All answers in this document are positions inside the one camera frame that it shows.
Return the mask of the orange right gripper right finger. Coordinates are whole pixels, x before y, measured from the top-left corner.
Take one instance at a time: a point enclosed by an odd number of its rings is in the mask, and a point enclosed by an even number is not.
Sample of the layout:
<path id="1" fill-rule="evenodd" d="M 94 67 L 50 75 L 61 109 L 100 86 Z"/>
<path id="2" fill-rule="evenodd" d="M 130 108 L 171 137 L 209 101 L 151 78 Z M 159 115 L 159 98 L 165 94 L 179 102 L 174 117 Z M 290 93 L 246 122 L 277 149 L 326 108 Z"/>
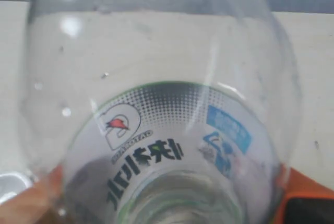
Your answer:
<path id="1" fill-rule="evenodd" d="M 284 165 L 276 184 L 283 195 L 271 223 L 333 223 L 333 190 Z"/>

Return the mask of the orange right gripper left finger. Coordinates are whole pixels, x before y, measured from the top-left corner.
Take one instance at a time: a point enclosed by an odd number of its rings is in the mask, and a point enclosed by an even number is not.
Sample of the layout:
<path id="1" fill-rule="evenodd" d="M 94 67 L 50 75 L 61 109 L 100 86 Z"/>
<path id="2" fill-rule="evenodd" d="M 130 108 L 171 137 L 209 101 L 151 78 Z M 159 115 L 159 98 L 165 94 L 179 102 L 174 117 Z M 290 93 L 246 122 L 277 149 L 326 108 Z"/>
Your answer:
<path id="1" fill-rule="evenodd" d="M 32 187 L 1 204 L 1 223 L 36 223 L 60 197 L 62 167 L 56 167 Z"/>

